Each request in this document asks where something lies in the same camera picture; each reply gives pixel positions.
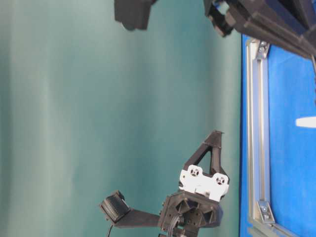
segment black triangular gripper jaw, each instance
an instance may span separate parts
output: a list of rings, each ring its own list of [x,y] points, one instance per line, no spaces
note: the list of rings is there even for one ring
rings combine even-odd
[[[190,165],[198,165],[204,158],[206,153],[211,153],[211,162],[209,174],[203,173],[206,176],[212,177],[215,173],[225,174],[221,167],[221,149],[222,149],[222,132],[214,130],[200,145],[196,152],[184,164],[183,169],[188,170]]]

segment black cable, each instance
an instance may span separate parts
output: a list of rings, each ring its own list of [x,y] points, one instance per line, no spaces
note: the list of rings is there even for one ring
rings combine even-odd
[[[183,222],[183,218],[181,215],[176,215],[171,219],[170,226],[168,228],[167,237],[172,237],[173,229],[177,226],[179,222]]]
[[[113,225],[110,226],[110,228],[109,228],[109,230],[108,230],[107,237],[110,237],[110,233],[111,233],[112,228],[113,228]]]

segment blue panel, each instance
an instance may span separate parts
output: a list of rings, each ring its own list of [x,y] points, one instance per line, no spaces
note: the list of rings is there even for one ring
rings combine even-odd
[[[248,181],[247,181],[247,68],[246,68],[246,41],[249,38],[242,36],[242,101],[241,101],[241,195],[240,195],[240,236],[251,236],[247,228],[248,223]]]
[[[272,47],[269,54],[271,202],[276,221],[300,236],[316,236],[316,130],[295,126],[316,116],[309,60]]]

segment metal corner bracket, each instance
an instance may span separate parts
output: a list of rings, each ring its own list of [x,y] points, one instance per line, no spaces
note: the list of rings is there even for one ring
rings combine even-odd
[[[248,231],[255,237],[296,237],[275,222],[270,207],[269,47],[257,39],[246,44]]]

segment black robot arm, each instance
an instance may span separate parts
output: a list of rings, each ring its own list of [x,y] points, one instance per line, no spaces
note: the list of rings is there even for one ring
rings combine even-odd
[[[129,207],[119,191],[105,198],[99,206],[111,226],[159,227],[167,232],[160,237],[196,237],[200,228],[219,226],[223,216],[219,201],[229,187],[220,164],[221,139],[222,132],[213,131],[189,158],[180,173],[179,190],[166,197],[159,216]],[[210,173],[203,173],[198,163],[207,152],[211,152]]]

